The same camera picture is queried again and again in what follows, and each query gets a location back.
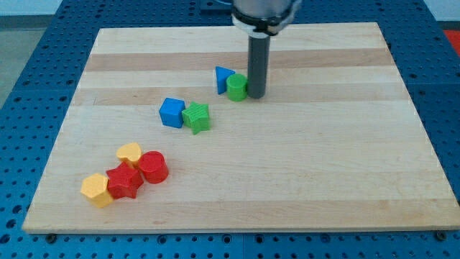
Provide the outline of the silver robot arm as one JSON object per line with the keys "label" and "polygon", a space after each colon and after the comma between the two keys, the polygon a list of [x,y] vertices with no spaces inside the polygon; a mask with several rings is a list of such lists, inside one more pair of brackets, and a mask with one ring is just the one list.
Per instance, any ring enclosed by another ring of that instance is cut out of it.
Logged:
{"label": "silver robot arm", "polygon": [[270,40],[295,18],[301,0],[233,0],[233,25],[248,34],[247,94],[253,99],[265,95]]}

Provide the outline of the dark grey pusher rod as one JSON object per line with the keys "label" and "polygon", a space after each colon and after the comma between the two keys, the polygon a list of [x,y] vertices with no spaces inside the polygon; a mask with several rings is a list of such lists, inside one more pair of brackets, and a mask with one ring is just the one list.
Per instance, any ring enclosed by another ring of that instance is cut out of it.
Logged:
{"label": "dark grey pusher rod", "polygon": [[265,95],[267,85],[270,37],[249,37],[248,48],[247,94],[253,99],[260,99]]}

